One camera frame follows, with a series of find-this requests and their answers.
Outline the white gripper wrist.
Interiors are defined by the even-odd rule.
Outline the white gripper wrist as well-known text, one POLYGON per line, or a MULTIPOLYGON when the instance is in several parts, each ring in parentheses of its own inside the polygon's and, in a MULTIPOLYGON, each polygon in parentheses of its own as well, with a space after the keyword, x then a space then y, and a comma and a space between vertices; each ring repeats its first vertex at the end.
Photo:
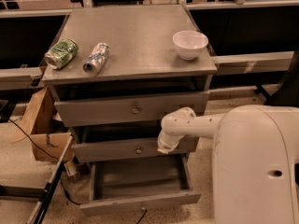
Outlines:
POLYGON ((162 154, 169 154, 176 149, 183 135, 171 135, 165 131, 161 131, 158 135, 157 151, 162 154))

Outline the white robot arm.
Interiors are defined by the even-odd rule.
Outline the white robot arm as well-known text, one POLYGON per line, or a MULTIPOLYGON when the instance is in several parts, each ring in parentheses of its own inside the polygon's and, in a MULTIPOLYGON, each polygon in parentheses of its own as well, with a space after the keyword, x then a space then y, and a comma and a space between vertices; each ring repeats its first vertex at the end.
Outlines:
POLYGON ((299 109, 243 105, 196 116, 183 107, 163 117, 158 150, 185 136, 211 138, 216 224, 299 224, 296 165, 299 109))

